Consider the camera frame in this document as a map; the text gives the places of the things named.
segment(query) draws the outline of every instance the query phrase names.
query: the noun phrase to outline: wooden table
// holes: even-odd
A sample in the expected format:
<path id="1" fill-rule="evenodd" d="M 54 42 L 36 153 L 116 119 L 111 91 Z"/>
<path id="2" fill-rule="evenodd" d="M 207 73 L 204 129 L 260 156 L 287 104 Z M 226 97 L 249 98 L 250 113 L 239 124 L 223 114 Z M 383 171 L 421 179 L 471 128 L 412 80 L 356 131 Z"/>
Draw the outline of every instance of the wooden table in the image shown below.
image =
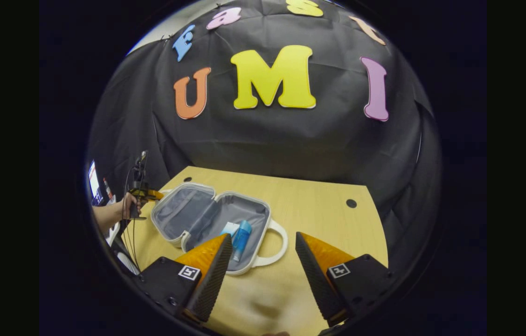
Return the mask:
<path id="1" fill-rule="evenodd" d="M 269 266 L 253 268 L 241 276 L 225 276 L 206 327 L 225 335 L 260 336 L 287 331 L 293 336 L 317 335 L 327 322 L 312 295 L 295 251 L 297 231 L 319 238 L 358 257 L 370 253 L 388 266 L 387 245 L 381 222 L 366 187 L 337 183 L 272 178 L 205 168 L 187 167 L 165 185 L 173 189 L 186 178 L 210 185 L 217 194 L 237 191 L 264 200 L 271 216 L 288 234 L 284 257 Z M 356 201 L 356 208 L 346 200 Z M 137 222 L 135 249 L 141 269 L 158 257 L 175 259 L 182 250 L 173 247 L 151 222 L 153 202 L 142 209 L 148 219 Z M 133 227 L 125 234 L 132 238 Z M 282 239 L 268 231 L 259 250 L 261 257 L 279 251 Z"/>

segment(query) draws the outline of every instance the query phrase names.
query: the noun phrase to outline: white case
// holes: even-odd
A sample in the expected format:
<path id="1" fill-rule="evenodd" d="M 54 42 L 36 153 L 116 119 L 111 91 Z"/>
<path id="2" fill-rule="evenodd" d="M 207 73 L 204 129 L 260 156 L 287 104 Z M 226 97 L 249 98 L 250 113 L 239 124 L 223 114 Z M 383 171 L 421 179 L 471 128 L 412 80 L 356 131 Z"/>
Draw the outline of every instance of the white case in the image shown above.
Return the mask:
<path id="1" fill-rule="evenodd" d="M 257 198 L 233 191 L 216 196 L 210 186 L 185 182 L 172 189 L 152 210 L 153 225 L 164 239 L 181 247 L 184 253 L 218 236 L 227 221 L 238 224 L 239 219 L 248 220 L 252 232 L 241 260 L 230 260 L 226 274 L 244 274 L 284 256 L 288 247 L 286 230 L 271 218 L 269 205 Z M 268 229 L 282 236 L 282 248 L 272 257 L 259 257 L 257 253 Z"/>

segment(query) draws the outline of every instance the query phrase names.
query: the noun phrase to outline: hand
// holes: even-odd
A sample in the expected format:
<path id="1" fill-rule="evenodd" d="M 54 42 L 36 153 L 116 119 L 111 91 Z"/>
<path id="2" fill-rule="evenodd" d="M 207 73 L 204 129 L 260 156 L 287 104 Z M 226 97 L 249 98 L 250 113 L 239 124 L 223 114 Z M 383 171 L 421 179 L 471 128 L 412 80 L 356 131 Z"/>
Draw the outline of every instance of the hand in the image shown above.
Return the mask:
<path id="1" fill-rule="evenodd" d="M 126 193 L 126 196 L 122 201 L 120 201 L 120 204 L 122 205 L 122 219 L 131 218 L 131 206 L 136 206 L 137 210 L 139 211 L 139 215 L 141 214 L 141 205 L 138 204 L 135 196 L 131 195 L 130 193 Z"/>

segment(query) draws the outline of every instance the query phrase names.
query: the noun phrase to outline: blue bottle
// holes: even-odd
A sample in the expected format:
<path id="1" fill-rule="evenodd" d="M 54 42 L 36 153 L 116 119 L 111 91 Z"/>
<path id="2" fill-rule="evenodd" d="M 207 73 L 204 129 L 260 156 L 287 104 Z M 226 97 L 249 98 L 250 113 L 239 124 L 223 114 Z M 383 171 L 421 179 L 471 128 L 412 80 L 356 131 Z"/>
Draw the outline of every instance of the blue bottle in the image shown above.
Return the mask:
<path id="1" fill-rule="evenodd" d="M 238 231 L 236 231 L 236 235 L 234 236 L 234 240 L 232 241 L 232 247 L 234 249 L 232 260 L 240 261 L 240 257 L 242 257 L 242 252 L 244 252 L 244 248 L 246 247 L 246 242 L 249 240 L 250 231 L 250 223 L 248 223 L 247 221 L 241 221 L 240 227 L 238 228 Z"/>

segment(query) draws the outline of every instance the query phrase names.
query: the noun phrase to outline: black fabric backdrop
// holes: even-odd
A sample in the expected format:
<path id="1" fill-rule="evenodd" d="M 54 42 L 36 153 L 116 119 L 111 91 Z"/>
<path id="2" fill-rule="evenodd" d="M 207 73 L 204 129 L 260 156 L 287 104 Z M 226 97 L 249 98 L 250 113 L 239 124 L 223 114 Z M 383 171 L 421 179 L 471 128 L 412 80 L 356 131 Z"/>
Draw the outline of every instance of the black fabric backdrop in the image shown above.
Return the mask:
<path id="1" fill-rule="evenodd" d="M 107 85 L 90 134 L 90 159 L 118 197 L 127 171 L 148 149 L 146 180 L 159 189 L 187 165 L 250 174 L 366 185 L 380 213 L 389 266 L 404 270 L 418 255 L 436 215 L 440 148 L 429 100 L 412 68 L 387 36 L 380 45 L 348 16 L 317 1 L 323 17 L 295 15 L 284 0 L 235 1 L 187 23 L 169 40 L 126 57 Z M 241 7 L 241 18 L 207 30 L 212 17 Z M 177 62 L 172 44 L 189 25 L 192 47 Z M 256 50 L 271 66 L 282 47 L 305 45 L 312 109 L 271 106 L 237 110 L 236 66 L 230 58 Z M 361 56 L 387 71 L 389 120 L 369 119 L 369 84 Z M 173 85 L 210 67 L 208 101 L 195 119 L 176 115 Z"/>

